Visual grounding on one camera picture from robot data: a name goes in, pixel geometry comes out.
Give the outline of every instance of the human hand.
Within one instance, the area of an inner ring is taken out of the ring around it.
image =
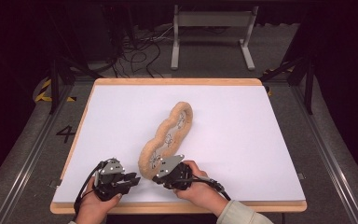
[[[193,175],[199,177],[208,176],[204,171],[200,170],[194,161],[183,161],[183,163],[190,166]],[[173,193],[178,198],[189,200],[196,206],[213,212],[217,217],[220,216],[228,204],[228,200],[205,183],[193,182],[190,188],[186,190],[174,189]]]
[[[106,217],[107,212],[115,207],[122,197],[121,194],[117,194],[111,200],[102,202],[92,191],[94,179],[95,177],[92,177],[89,180],[86,191],[83,193],[76,224],[100,224]]]

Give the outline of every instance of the white surface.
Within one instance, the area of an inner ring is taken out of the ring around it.
[[[237,201],[303,201],[304,193],[262,86],[96,86],[54,203],[72,203],[99,161],[116,157],[139,174],[145,143],[180,101],[193,124],[177,154],[194,160]],[[122,202],[176,202],[146,179]]]

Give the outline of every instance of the person's arm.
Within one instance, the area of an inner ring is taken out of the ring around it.
[[[77,215],[75,224],[100,224],[106,217],[107,212],[115,207],[121,199],[121,194],[116,195],[111,200],[102,202],[98,196],[92,191],[92,184],[94,177],[92,177],[83,193],[83,199],[80,204],[79,213]]]
[[[193,175],[207,176],[194,161],[184,161],[190,166]],[[256,213],[251,208],[236,201],[228,201],[223,198],[215,189],[205,183],[193,182],[186,190],[174,189],[173,192],[178,198],[191,201],[198,207],[205,208],[214,213],[218,224],[270,224],[271,221]]]

